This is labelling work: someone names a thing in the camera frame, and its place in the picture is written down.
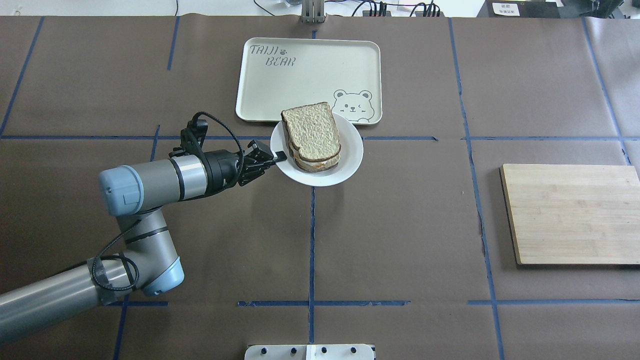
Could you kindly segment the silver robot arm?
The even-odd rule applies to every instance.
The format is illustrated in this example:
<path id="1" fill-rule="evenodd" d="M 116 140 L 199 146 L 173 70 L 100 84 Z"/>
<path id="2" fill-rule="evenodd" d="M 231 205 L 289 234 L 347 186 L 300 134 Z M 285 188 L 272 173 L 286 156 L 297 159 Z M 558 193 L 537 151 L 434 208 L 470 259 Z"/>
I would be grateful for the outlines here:
<path id="1" fill-rule="evenodd" d="M 95 256 L 119 234 L 98 174 L 149 161 L 150 140 L 1 142 L 1 291 Z M 298 308 L 239 308 L 239 301 L 307 297 L 306 187 L 276 167 L 247 186 L 163 209 L 185 280 L 152 298 L 140 291 L 122 319 L 100 306 L 1 346 L 1 358 L 110 360 L 242 355 L 247 344 L 304 337 Z M 150 306 L 149 301 L 166 302 Z"/>

